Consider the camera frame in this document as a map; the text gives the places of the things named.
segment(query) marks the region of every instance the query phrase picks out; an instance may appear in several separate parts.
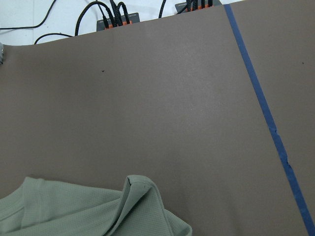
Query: green cloth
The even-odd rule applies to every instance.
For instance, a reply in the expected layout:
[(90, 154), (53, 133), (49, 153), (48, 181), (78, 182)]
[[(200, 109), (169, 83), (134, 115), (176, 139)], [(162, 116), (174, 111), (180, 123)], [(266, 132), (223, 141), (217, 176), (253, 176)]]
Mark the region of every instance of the green cloth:
[(156, 185), (128, 176), (123, 191), (26, 177), (0, 199), (3, 236), (191, 236)]

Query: white surface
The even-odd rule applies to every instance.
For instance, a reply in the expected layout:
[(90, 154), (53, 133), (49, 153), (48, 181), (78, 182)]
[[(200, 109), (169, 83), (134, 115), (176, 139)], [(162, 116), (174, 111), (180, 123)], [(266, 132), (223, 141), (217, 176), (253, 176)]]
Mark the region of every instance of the white surface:
[[(57, 0), (46, 22), (35, 29), (0, 30), (0, 42), (6, 45), (30, 45), (43, 34), (61, 32), (74, 35), (75, 25), (85, 6), (93, 0)], [(110, 7), (109, 0), (101, 0)], [(223, 4), (239, 0), (221, 0)], [(45, 17), (53, 0), (0, 0), (0, 28), (38, 25)], [(158, 18), (162, 0), (123, 0), (128, 13), (138, 12), (140, 21)], [(176, 14), (175, 4), (184, 0), (167, 0), (163, 17)], [(97, 5), (92, 6), (82, 19), (79, 34), (96, 31), (102, 14)], [(63, 38), (52, 35), (39, 43)]]

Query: blue tape strip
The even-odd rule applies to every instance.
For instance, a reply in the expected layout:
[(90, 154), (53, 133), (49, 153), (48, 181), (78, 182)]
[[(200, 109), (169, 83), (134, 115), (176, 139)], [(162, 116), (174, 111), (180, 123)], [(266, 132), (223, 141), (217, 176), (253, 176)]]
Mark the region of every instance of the blue tape strip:
[(286, 177), (290, 183), (295, 201), (296, 201), (296, 203), (299, 207), (300, 213), (302, 215), (305, 227), (306, 227), (310, 236), (315, 236), (315, 226), (314, 226), (314, 223), (312, 221), (310, 212), (309, 212), (307, 205), (305, 203), (304, 197), (302, 195), (299, 183), (295, 177), (294, 171), (287, 161), (287, 153), (285, 151), (281, 137), (277, 132), (276, 124), (275, 124), (274, 119), (273, 119), (271, 112), (269, 110), (266, 98), (265, 98), (264, 93), (261, 89), (261, 86), (260, 86), (260, 83), (258, 81), (256, 72), (255, 72), (254, 67), (252, 65), (250, 56), (248, 55), (247, 49), (245, 47), (242, 35), (240, 33), (240, 30), (238, 29), (232, 8), (229, 4), (224, 5), (224, 8), (225, 8), (227, 17), (230, 21), (230, 24), (231, 24), (237, 45), (238, 45), (239, 50), (241, 52), (244, 64), (246, 66), (247, 72), (248, 72), (250, 79), (252, 81), (252, 86), (253, 86), (255, 93), (256, 93), (256, 96), (258, 98), (261, 110), (265, 116), (265, 120), (266, 120), (267, 125), (269, 127), (270, 134), (271, 134), (272, 139), (274, 141), (274, 144), (277, 148), (277, 151), (278, 151), (281, 163), (283, 165)]

